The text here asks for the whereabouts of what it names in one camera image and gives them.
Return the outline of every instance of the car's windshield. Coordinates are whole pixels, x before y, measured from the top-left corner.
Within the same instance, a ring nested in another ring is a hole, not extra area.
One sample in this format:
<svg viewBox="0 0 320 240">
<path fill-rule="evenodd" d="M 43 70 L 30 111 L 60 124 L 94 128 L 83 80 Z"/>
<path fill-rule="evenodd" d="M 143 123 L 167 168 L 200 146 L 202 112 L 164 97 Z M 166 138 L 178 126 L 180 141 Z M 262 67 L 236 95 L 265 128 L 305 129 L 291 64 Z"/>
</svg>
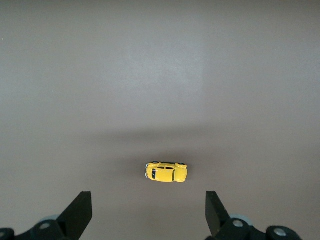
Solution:
<svg viewBox="0 0 320 240">
<path fill-rule="evenodd" d="M 152 169 L 152 178 L 153 179 L 156 179 L 156 170 L 155 169 Z"/>
</svg>

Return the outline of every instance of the yellow toy car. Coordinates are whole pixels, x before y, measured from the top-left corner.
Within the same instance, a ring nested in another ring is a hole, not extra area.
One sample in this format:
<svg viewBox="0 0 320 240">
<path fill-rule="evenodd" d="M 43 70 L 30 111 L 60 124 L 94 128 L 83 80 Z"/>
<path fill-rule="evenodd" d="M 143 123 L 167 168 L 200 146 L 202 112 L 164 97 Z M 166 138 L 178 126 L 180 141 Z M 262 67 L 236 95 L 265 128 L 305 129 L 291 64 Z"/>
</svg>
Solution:
<svg viewBox="0 0 320 240">
<path fill-rule="evenodd" d="M 145 177 L 158 182 L 183 183 L 188 174 L 188 166 L 184 163 L 153 161 L 145 166 Z"/>
</svg>

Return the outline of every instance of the gray surface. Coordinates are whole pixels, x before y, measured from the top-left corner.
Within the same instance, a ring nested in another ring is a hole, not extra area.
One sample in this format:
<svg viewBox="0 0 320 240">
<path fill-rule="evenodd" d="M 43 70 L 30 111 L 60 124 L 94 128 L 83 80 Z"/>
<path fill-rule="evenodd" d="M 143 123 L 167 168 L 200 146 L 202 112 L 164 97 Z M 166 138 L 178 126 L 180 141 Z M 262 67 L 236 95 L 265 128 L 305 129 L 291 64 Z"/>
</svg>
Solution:
<svg viewBox="0 0 320 240">
<path fill-rule="evenodd" d="M 2 1 L 0 227 L 92 191 L 83 240 L 201 240 L 215 190 L 317 239 L 319 26 L 319 1 Z M 154 159 L 188 180 L 145 179 Z"/>
</svg>

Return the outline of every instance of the silver screw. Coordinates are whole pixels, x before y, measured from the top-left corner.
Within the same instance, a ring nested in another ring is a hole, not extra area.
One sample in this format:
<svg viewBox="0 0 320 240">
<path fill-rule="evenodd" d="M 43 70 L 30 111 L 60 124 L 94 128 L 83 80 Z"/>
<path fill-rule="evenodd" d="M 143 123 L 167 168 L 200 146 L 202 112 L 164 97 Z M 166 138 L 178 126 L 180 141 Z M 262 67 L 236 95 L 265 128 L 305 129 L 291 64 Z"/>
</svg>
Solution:
<svg viewBox="0 0 320 240">
<path fill-rule="evenodd" d="M 43 230 L 43 229 L 47 229 L 48 227 L 50 227 L 50 224 L 49 223 L 44 223 L 39 227 L 39 229 Z"/>
<path fill-rule="evenodd" d="M 287 233 L 281 229 L 281 228 L 276 228 L 275 230 L 273 230 L 275 234 L 277 234 L 280 237 L 285 237 L 287 236 Z"/>
<path fill-rule="evenodd" d="M 244 226 L 242 221 L 239 221 L 239 220 L 234 220 L 233 225 L 235 225 L 237 228 L 242 228 Z"/>
</svg>

